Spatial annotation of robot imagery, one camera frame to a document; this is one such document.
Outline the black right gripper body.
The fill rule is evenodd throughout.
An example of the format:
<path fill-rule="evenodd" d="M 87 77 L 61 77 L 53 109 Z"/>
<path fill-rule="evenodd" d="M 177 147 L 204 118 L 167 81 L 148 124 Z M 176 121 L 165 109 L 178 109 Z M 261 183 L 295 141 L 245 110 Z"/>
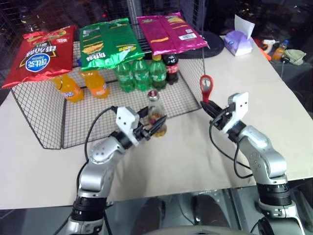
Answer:
<path fill-rule="evenodd" d="M 227 106 L 226 108 L 221 108 L 216 106 L 217 116 L 214 118 L 214 126 L 218 130 L 222 130 L 232 117 L 233 107 Z"/>

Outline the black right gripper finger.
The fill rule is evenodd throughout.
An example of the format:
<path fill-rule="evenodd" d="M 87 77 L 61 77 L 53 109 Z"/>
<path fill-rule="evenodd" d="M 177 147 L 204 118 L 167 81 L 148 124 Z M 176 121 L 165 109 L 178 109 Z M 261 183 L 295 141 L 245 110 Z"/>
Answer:
<path fill-rule="evenodd" d="M 208 114 L 219 114 L 223 110 L 219 105 L 211 100 L 205 103 L 204 109 Z"/>
<path fill-rule="evenodd" d="M 212 118 L 216 118 L 219 114 L 219 106 L 214 101 L 200 102 L 203 110 Z"/>

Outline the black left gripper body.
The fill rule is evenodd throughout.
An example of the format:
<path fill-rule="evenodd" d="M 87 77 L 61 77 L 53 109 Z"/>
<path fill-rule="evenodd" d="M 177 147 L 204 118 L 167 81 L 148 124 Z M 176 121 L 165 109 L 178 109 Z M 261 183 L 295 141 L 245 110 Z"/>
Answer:
<path fill-rule="evenodd" d="M 138 125 L 133 130 L 133 135 L 135 139 L 137 141 L 141 141 L 142 139 L 148 140 L 151 137 L 150 132 L 151 132 L 152 127 L 153 126 L 150 124 L 144 125 L 144 123 L 141 122 L 141 120 L 139 120 Z"/>

